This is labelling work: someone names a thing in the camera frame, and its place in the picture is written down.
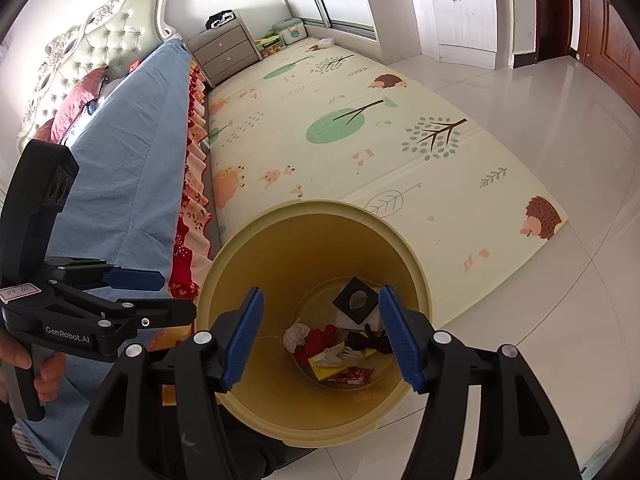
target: nightstand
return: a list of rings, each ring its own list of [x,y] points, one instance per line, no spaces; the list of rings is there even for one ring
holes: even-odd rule
[[[234,14],[234,20],[206,30],[185,43],[212,88],[262,60],[242,18]]]

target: human hand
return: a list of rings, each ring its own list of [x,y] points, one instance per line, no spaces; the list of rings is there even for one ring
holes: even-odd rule
[[[15,367],[28,370],[31,368],[29,353],[7,332],[0,332],[0,361],[5,361]],[[33,381],[38,398],[42,402],[53,402],[58,398],[58,390],[65,373],[66,357],[56,353],[51,359],[44,361],[40,367],[40,374]],[[0,369],[0,400],[8,402],[8,393],[4,385],[4,376]]]

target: finger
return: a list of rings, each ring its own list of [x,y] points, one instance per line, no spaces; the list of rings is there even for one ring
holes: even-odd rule
[[[31,368],[31,356],[7,332],[0,333],[0,360],[25,370]]]
[[[62,377],[55,378],[52,381],[45,381],[43,378],[38,377],[33,381],[33,385],[39,394],[50,394],[51,392],[56,392],[60,389],[61,382]]]
[[[57,352],[52,358],[44,361],[40,367],[40,377],[45,381],[52,381],[65,374],[66,356]]]
[[[53,402],[58,398],[58,392],[51,392],[49,394],[38,394],[38,398],[42,402]]]

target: white tile floor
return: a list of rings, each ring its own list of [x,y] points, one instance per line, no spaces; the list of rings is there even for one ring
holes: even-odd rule
[[[583,465],[640,400],[640,118],[570,57],[489,71],[418,56],[391,65],[503,142],[569,215],[505,283],[446,326],[467,345],[517,344]],[[470,396],[470,413],[478,412]],[[270,478],[395,480],[426,399],[409,395],[351,444],[318,450]],[[468,478],[477,423],[456,478]]]

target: blue bed sheet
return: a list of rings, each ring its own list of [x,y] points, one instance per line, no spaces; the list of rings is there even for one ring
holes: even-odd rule
[[[80,171],[56,219],[49,254],[159,270],[169,279],[184,181],[190,61],[179,40],[162,44],[94,114],[71,148]],[[112,301],[168,297],[166,290],[91,292]],[[138,340],[150,337],[141,332]],[[46,418],[18,422],[53,466],[60,466],[110,367],[68,356]]]

